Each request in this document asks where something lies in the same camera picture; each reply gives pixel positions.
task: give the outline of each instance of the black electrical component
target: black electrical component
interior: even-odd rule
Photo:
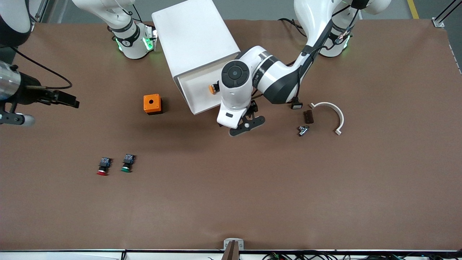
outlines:
[[[99,169],[96,174],[101,176],[108,176],[108,168],[111,167],[111,158],[103,157],[99,162]]]
[[[303,116],[305,118],[305,124],[312,124],[314,123],[314,118],[313,118],[313,111],[312,110],[307,110],[303,112]]]
[[[132,172],[132,165],[133,165],[134,161],[135,161],[135,155],[126,154],[125,158],[122,161],[123,162],[122,169],[120,169],[120,170],[125,172],[125,173],[131,173]]]
[[[303,103],[299,102],[298,97],[293,98],[290,108],[291,109],[301,109],[303,107]]]

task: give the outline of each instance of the white box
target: white box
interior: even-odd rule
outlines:
[[[218,106],[221,94],[208,86],[240,52],[212,0],[187,0],[152,13],[173,80],[191,112]]]

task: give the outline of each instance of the white cable clip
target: white cable clip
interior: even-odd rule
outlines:
[[[321,102],[321,103],[317,103],[316,105],[313,104],[313,103],[310,104],[311,108],[315,108],[315,107],[320,106],[320,105],[328,106],[328,107],[334,109],[335,112],[337,112],[337,114],[338,114],[339,117],[340,117],[340,125],[339,125],[339,127],[335,130],[335,133],[336,133],[337,135],[340,135],[340,134],[342,133],[342,132],[340,131],[340,128],[342,128],[343,123],[345,122],[345,117],[343,116],[342,110],[340,110],[340,108],[339,108],[338,106],[336,106],[336,105],[334,105],[334,104],[332,104],[332,103],[329,103],[329,102]]]

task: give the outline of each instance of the metal clamp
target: metal clamp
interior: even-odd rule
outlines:
[[[239,251],[244,250],[244,239],[241,239],[241,238],[226,238],[223,241],[223,250],[226,250],[226,248],[228,247],[228,244],[233,241],[237,242]]]
[[[345,122],[345,117],[343,116],[342,110],[340,110],[340,108],[339,108],[338,106],[336,106],[336,105],[334,105],[334,104],[332,104],[332,103],[329,103],[329,102],[321,102],[321,103],[317,103],[316,105],[313,104],[313,103],[310,104],[311,108],[315,108],[315,107],[320,106],[320,105],[328,106],[328,107],[334,109],[335,112],[337,112],[337,114],[338,114],[339,117],[340,117],[340,125],[339,125],[339,127],[335,130],[335,133],[336,133],[337,135],[342,134],[342,132],[340,131],[340,128],[342,128],[343,123]]]

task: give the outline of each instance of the black cable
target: black cable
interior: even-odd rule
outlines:
[[[293,20],[293,19],[292,19],[292,20],[289,20],[289,19],[287,19],[287,18],[281,18],[281,19],[278,19],[278,21],[287,21],[287,22],[289,22],[290,24],[292,24],[293,26],[295,26],[295,28],[297,29],[297,31],[298,31],[301,35],[303,35],[303,36],[306,37],[306,34],[304,34],[304,33],[300,30],[300,29],[303,29],[303,27],[300,26],[300,25],[298,25],[298,24],[296,24],[296,23],[295,23],[295,20]]]
[[[252,100],[257,99],[257,98],[259,98],[261,96],[263,96],[263,94],[256,95],[256,96],[252,97]]]
[[[143,22],[143,21],[141,20],[140,13],[139,13],[138,10],[136,9],[135,5],[133,5],[133,8],[135,9],[136,14],[138,14],[138,18],[140,19],[140,22]]]
[[[300,92],[300,69],[302,67],[298,67],[297,68],[297,93],[295,93],[295,97],[294,98],[298,98],[298,93]]]
[[[331,257],[333,257],[335,260],[338,260],[338,258],[337,258],[335,255],[333,255],[333,254],[329,254],[329,253],[326,253],[326,252],[322,252],[322,253],[323,253],[324,255],[326,255],[327,258],[329,258],[329,259],[331,259]]]
[[[346,41],[347,38],[348,38],[348,37],[343,38],[343,40],[342,40],[341,42],[339,42],[339,43],[335,43],[335,42],[334,42],[334,44],[333,44],[330,48],[327,48],[327,46],[323,46],[323,47],[326,48],[326,50],[332,50],[335,46],[344,43],[344,42]]]
[[[456,8],[458,8],[459,5],[461,5],[461,4],[462,4],[462,2],[459,2],[459,3],[456,5],[456,7],[454,7],[448,14],[446,14],[446,16],[443,17],[443,19],[441,19],[441,21],[443,21],[444,19],[446,19],[446,17],[448,17],[448,16],[449,16]]]
[[[444,13],[446,10],[448,10],[449,7],[451,7],[451,5],[453,5],[456,1],[457,1],[457,0],[453,0],[452,3],[450,3],[450,4],[449,4],[449,5],[448,5],[448,6],[447,6],[436,18],[435,18],[435,20],[438,20],[438,18],[439,18],[440,16],[442,16],[443,13]]]
[[[436,255],[429,254],[429,253],[426,253],[426,252],[410,252],[410,253],[408,253],[407,255],[401,257],[401,259],[405,259],[406,257],[411,256],[411,255],[426,256],[426,257],[428,257],[430,260],[435,260],[435,259],[437,259],[437,258],[441,258],[440,256],[436,256]]]
[[[15,49],[15,48],[13,48],[13,47],[10,47],[10,48],[11,48],[12,50],[14,50],[17,54],[19,54],[19,55],[21,55],[22,57],[24,57],[26,60],[28,60],[28,61],[34,63],[35,65],[38,65],[39,67],[41,67],[41,68],[43,68],[43,69],[45,69],[45,70],[47,70],[47,71],[49,71],[49,72],[55,74],[56,76],[58,76],[58,77],[64,79],[64,80],[69,84],[69,85],[66,86],[66,87],[45,87],[46,89],[68,89],[68,88],[71,88],[71,87],[72,87],[72,82],[70,82],[68,79],[66,79],[65,77],[63,77],[61,74],[59,74],[59,73],[57,73],[57,72],[55,72],[55,71],[53,71],[53,70],[51,70],[51,69],[45,67],[44,65],[41,65],[40,63],[38,63],[38,62],[32,60],[31,58],[29,58],[29,57],[27,57],[26,55],[22,54],[19,50]]]
[[[358,13],[359,13],[359,9],[356,9],[356,13],[354,14],[353,20],[351,20],[350,25],[348,27],[351,27],[353,25],[353,22],[355,21],[356,16],[358,15]]]
[[[282,254],[282,256],[284,256],[287,260],[293,260],[292,258],[290,258],[288,255],[286,254]]]
[[[297,26],[295,26],[295,28],[297,29],[297,31],[298,31],[301,35],[303,35],[303,36],[306,37],[306,34],[304,34],[304,33],[300,30],[300,28],[298,28]]]
[[[286,64],[286,66],[292,66],[295,63],[296,60],[293,60],[292,62]]]
[[[127,12],[127,10],[125,10],[125,8],[122,8],[122,11],[123,11],[124,13],[128,14],[129,16],[132,16],[132,15],[133,15],[133,12],[132,12],[132,11],[128,11],[128,12]]]
[[[345,8],[342,8],[340,11],[335,12],[335,13],[332,15],[332,17],[334,17],[334,16],[336,16],[337,14],[339,14],[339,13],[345,11],[345,10],[348,9],[350,6],[351,6],[351,5],[347,5]]]
[[[322,258],[320,255],[315,255],[315,256],[312,256],[312,257],[310,257],[310,258],[308,258],[308,257],[306,257],[306,256],[303,256],[303,257],[304,257],[306,260],[313,260],[313,259],[316,258],[316,257],[319,257],[319,258],[321,258],[322,260],[325,260],[325,259]]]

